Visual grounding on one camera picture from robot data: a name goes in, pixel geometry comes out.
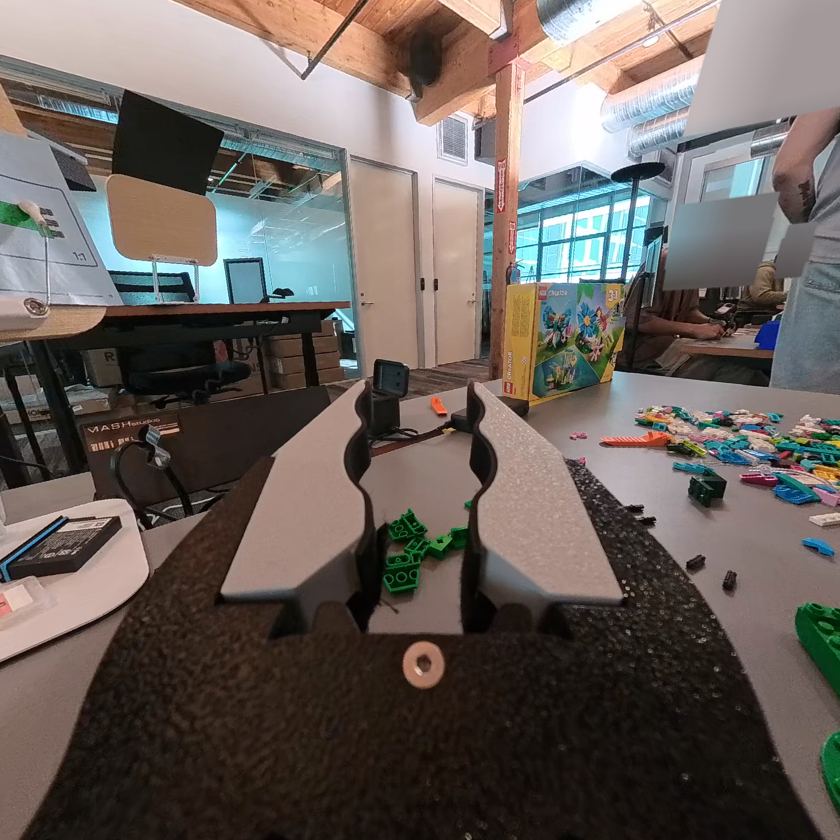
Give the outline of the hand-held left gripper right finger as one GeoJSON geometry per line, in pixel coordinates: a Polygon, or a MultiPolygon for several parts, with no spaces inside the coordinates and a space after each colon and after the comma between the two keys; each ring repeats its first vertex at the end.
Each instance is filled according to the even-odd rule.
{"type": "Polygon", "coordinates": [[[466,418],[479,488],[463,557],[463,627],[489,627],[510,605],[533,627],[549,626],[560,606],[621,606],[563,454],[483,384],[468,385],[466,418]]]}

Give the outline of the long green plate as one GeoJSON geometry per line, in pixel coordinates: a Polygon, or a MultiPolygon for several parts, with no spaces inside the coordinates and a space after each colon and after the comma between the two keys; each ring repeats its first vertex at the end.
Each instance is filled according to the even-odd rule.
{"type": "Polygon", "coordinates": [[[794,627],[801,645],[839,696],[839,608],[814,602],[800,605],[794,627]]]}

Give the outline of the pile of colourful bricks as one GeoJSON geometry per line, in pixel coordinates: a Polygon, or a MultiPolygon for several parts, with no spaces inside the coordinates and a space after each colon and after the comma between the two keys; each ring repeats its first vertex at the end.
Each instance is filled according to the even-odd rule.
{"type": "Polygon", "coordinates": [[[675,444],[664,448],[673,469],[689,479],[738,469],[736,480],[770,490],[776,499],[797,507],[821,504],[838,509],[839,421],[803,415],[788,431],[783,415],[734,411],[690,411],[665,404],[638,409],[636,426],[667,431],[675,444]]]}

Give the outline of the pile of small green bricks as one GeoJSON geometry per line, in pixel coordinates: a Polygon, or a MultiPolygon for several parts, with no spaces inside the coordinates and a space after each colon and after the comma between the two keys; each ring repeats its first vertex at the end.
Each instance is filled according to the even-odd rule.
{"type": "Polygon", "coordinates": [[[426,560],[438,563],[464,552],[469,540],[467,525],[429,535],[427,526],[411,508],[388,522],[387,534],[393,551],[385,556],[382,582],[392,595],[414,592],[426,560]]]}

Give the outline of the yellow toy brick box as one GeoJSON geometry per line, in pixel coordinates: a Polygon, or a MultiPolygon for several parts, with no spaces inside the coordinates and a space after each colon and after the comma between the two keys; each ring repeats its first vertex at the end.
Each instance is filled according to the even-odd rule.
{"type": "Polygon", "coordinates": [[[624,283],[507,288],[501,393],[529,404],[607,383],[625,332],[624,283]]]}

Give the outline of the black tilted panel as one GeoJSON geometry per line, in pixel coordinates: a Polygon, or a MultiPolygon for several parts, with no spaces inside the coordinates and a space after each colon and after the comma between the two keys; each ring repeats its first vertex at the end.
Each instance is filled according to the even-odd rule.
{"type": "Polygon", "coordinates": [[[204,196],[224,132],[125,90],[112,148],[112,174],[204,196]]]}

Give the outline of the brown standing desk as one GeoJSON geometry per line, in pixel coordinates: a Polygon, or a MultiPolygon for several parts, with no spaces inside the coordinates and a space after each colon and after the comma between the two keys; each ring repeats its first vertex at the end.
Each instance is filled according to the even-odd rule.
{"type": "Polygon", "coordinates": [[[53,304],[43,317],[29,317],[1,331],[2,344],[24,342],[35,359],[38,377],[59,443],[72,475],[87,471],[88,461],[63,384],[50,362],[54,350],[99,350],[139,347],[146,343],[179,343],[300,334],[307,387],[319,384],[312,335],[336,310],[351,310],[352,301],[266,303],[164,303],[143,306],[71,306],[53,304]]]}

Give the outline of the black floor lamp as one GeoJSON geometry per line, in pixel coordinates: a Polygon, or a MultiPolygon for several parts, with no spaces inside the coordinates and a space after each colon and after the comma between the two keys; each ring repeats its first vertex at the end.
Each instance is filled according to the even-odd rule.
{"type": "Polygon", "coordinates": [[[625,166],[611,175],[616,184],[629,184],[631,186],[630,204],[626,223],[626,232],[623,247],[623,262],[621,268],[621,282],[627,281],[627,270],[629,264],[630,250],[633,239],[634,221],[636,214],[639,186],[642,181],[655,179],[665,171],[665,163],[662,161],[639,162],[625,166]]]}

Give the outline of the clear case with pink label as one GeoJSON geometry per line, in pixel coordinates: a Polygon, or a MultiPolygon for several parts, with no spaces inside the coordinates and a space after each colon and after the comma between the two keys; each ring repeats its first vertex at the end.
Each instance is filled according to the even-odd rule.
{"type": "Polygon", "coordinates": [[[56,597],[34,576],[1,584],[1,630],[21,624],[56,604],[56,597]]]}

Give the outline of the black power bank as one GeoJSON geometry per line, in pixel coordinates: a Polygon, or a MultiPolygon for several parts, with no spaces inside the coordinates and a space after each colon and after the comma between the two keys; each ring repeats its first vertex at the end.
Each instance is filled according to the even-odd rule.
{"type": "MultiPolygon", "coordinates": [[[[515,399],[509,396],[502,395],[499,397],[500,402],[510,408],[515,414],[520,417],[525,417],[529,413],[530,404],[528,401],[515,399]]],[[[461,409],[451,414],[451,427],[462,433],[472,434],[472,426],[467,416],[467,410],[461,409]]]]}

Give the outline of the black ceiling rod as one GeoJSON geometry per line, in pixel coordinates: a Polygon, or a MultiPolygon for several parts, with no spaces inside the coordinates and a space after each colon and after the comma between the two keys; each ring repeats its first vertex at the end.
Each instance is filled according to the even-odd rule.
{"type": "Polygon", "coordinates": [[[347,30],[347,28],[355,21],[355,19],[361,14],[361,11],[368,3],[369,1],[361,0],[356,2],[355,5],[353,5],[349,13],[339,24],[339,26],[332,32],[331,36],[328,38],[326,43],[314,56],[310,56],[308,58],[307,66],[300,75],[301,81],[305,81],[310,77],[315,68],[322,62],[323,58],[330,52],[332,47],[335,46],[336,42],[340,39],[340,37],[347,30]]]}

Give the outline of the black printed cabinet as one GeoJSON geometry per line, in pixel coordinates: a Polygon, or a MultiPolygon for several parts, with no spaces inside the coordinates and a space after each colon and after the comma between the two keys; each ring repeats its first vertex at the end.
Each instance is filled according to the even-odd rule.
{"type": "Polygon", "coordinates": [[[112,455],[144,425],[160,430],[175,475],[193,494],[235,482],[330,403],[321,385],[200,406],[116,409],[79,418],[77,429],[99,499],[121,496],[110,470],[112,455]]]}

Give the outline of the black office chair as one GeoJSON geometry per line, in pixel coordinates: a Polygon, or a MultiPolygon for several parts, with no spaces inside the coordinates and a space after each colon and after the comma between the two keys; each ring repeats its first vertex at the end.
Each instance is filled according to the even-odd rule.
{"type": "MultiPolygon", "coordinates": [[[[193,281],[187,272],[111,270],[125,306],[193,302],[193,281]]],[[[154,396],[163,408],[175,402],[206,404],[223,392],[238,392],[251,376],[245,362],[218,360],[213,343],[145,343],[115,350],[124,388],[134,396],[154,396]]]]}

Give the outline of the stack of cardboard boxes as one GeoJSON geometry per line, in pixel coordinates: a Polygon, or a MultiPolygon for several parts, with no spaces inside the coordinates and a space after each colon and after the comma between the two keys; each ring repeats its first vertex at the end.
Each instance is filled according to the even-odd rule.
{"type": "MultiPolygon", "coordinates": [[[[321,322],[320,332],[311,336],[320,384],[344,380],[340,362],[342,335],[341,322],[328,319],[321,322]]],[[[263,348],[266,378],[273,390],[298,389],[307,385],[300,334],[265,337],[263,348]]]]}

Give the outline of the wooden work table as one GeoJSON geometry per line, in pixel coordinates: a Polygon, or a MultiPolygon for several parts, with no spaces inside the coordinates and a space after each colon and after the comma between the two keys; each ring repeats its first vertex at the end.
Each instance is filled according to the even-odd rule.
{"type": "Polygon", "coordinates": [[[764,349],[756,341],[756,331],[736,331],[732,335],[710,341],[689,341],[681,352],[688,356],[706,355],[753,361],[771,361],[774,349],[764,349]]]}

